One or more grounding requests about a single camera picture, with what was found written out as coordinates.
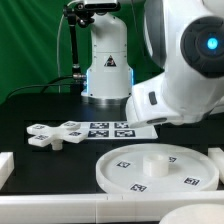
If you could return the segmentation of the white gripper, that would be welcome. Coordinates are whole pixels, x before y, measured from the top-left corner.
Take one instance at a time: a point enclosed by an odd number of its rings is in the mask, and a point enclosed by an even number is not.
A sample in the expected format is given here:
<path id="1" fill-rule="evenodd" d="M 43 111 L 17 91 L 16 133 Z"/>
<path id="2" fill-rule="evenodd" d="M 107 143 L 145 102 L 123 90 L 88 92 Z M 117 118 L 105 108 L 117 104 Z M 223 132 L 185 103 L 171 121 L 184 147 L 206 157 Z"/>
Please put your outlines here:
<path id="1" fill-rule="evenodd" d="M 126 118 L 130 128 L 140 128 L 158 124 L 181 125 L 196 123 L 204 119 L 211 110 L 187 115 L 189 107 L 177 112 L 167 105 L 162 96 L 164 75 L 141 82 L 132 87 L 132 95 L 126 104 Z"/>

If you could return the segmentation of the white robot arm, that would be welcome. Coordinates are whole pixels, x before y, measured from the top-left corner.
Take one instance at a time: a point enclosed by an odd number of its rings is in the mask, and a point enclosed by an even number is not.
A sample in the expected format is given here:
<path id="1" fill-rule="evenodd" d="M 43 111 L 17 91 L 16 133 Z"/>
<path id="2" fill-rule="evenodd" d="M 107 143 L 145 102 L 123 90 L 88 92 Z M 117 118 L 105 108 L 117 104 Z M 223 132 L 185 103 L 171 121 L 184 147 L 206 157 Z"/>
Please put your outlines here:
<path id="1" fill-rule="evenodd" d="M 119 0 L 83 0 L 92 14 L 92 64 L 82 96 L 126 102 L 133 128 L 201 121 L 224 110 L 224 0 L 145 0 L 144 41 L 163 72 L 133 83 Z"/>

